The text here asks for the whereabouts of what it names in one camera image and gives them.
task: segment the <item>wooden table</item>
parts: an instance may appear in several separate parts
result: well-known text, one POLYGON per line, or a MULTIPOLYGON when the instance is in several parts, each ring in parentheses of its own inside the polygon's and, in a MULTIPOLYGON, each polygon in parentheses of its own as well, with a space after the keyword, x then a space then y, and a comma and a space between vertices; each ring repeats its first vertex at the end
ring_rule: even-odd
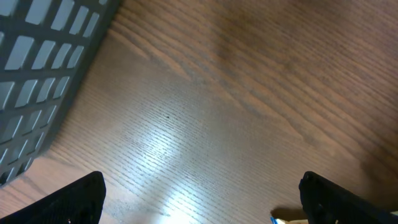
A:
POLYGON ((306 170, 398 210, 397 10, 123 1, 51 149, 0 190, 0 217, 92 170, 102 223, 301 218, 306 170))

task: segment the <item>wood grain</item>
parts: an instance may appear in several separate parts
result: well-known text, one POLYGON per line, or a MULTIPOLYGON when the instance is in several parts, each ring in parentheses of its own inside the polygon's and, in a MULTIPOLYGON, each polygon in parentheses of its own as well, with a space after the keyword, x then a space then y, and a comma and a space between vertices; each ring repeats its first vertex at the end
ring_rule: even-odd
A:
POLYGON ((102 223, 302 218, 307 170, 398 210, 397 9, 123 1, 51 150, 0 190, 0 217, 91 170, 102 223))

